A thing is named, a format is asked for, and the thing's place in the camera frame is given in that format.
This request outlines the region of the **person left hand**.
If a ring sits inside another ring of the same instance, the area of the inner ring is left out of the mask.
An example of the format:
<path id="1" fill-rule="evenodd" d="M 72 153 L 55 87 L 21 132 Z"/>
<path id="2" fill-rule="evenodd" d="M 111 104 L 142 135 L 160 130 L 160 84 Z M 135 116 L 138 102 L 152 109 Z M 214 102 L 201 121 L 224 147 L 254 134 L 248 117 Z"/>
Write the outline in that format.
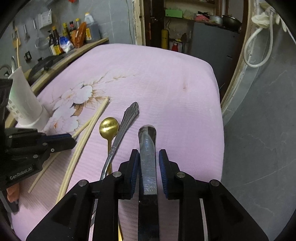
<path id="1" fill-rule="evenodd" d="M 20 197 L 20 184 L 17 183 L 6 189 L 7 191 L 7 199 L 10 203 L 18 201 Z"/>

